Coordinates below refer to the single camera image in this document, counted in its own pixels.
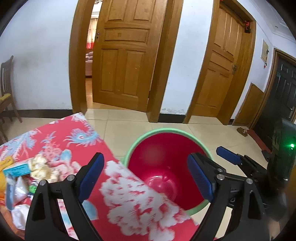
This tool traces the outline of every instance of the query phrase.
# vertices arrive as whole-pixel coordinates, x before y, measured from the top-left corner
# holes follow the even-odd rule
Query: black door
[[[296,67],[279,58],[277,73],[270,96],[253,128],[260,139],[272,150],[274,124],[281,117],[291,120],[296,107]]]

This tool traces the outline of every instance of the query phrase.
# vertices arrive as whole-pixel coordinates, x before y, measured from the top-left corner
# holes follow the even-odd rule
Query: door frame
[[[95,0],[78,0],[69,47],[69,82],[74,113],[87,110],[85,89],[86,39]],[[149,94],[147,117],[157,122],[175,49],[183,0],[168,0]]]
[[[187,124],[192,116],[194,107],[196,105],[197,99],[199,97],[200,91],[202,89],[207,69],[210,63],[212,49],[215,41],[217,25],[218,25],[218,15],[219,15],[219,6],[221,4],[225,4],[228,8],[230,8],[233,12],[236,13],[241,19],[250,21],[251,33],[246,34],[243,32],[242,34],[242,43],[240,47],[240,52],[238,56],[238,63],[241,63],[237,71],[235,72],[229,89],[227,91],[226,97],[223,101],[223,104],[220,108],[220,111],[217,115],[219,121],[228,125],[231,115],[234,112],[235,107],[241,97],[244,86],[246,84],[249,71],[251,68],[251,63],[254,54],[255,48],[255,39],[256,39],[256,21],[253,16],[237,1],[237,0],[224,0],[221,2],[220,0],[214,0],[213,4],[213,13],[212,13],[212,21],[210,26],[210,33],[207,43],[207,48],[204,56],[204,60],[202,63],[200,75],[197,80],[197,84],[194,90],[194,94],[186,113],[186,117],[184,119],[185,124]]]
[[[271,65],[272,67],[270,70],[267,86],[264,91],[264,97],[263,97],[262,102],[260,103],[260,108],[259,108],[256,116],[254,117],[254,120],[251,122],[250,129],[253,129],[255,127],[255,125],[258,122],[258,120],[262,114],[262,111],[267,103],[267,100],[270,96],[270,92],[271,92],[272,86],[274,84],[274,78],[275,78],[275,75],[277,72],[277,65],[278,65],[280,57],[287,60],[288,62],[291,62],[293,65],[296,66],[296,58],[294,58],[293,56],[291,56],[291,55],[289,55],[277,48],[274,48],[274,54],[273,54],[272,65]],[[296,120],[296,108],[294,110],[294,113],[292,114],[291,122],[294,123],[295,120]]]

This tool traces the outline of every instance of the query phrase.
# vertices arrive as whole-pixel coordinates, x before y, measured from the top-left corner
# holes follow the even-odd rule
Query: metal screw
[[[40,184],[41,186],[44,186],[44,185],[46,184],[46,180],[41,180],[41,181],[39,182],[39,184]]]
[[[69,176],[67,176],[67,180],[68,180],[68,181],[73,181],[74,178],[75,178],[74,175],[69,175]]]
[[[217,177],[218,180],[221,180],[221,181],[224,180],[224,178],[225,178],[225,176],[222,175],[222,174],[217,174],[216,177]]]
[[[247,178],[247,184],[253,184],[253,180],[252,179],[250,179],[250,178]]]

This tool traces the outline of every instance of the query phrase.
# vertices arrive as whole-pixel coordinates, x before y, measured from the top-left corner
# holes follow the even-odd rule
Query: red floral tablecloth
[[[28,131],[3,144],[0,160],[12,156],[22,161],[42,153],[64,179],[76,174],[96,152],[104,155],[105,167],[83,206],[105,241],[190,240],[197,229],[193,220],[116,160],[81,113]],[[69,235],[78,239],[62,200],[59,206]]]

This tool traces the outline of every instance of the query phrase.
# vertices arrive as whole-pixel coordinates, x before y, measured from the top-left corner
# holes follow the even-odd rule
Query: wooden door
[[[272,149],[274,124],[280,118],[291,120],[296,107],[296,67],[279,58],[276,77],[265,107],[253,130]]]
[[[146,111],[166,3],[103,1],[94,44],[94,102]]]
[[[193,115],[216,117],[226,97],[242,40],[243,23],[220,4],[212,55]]]

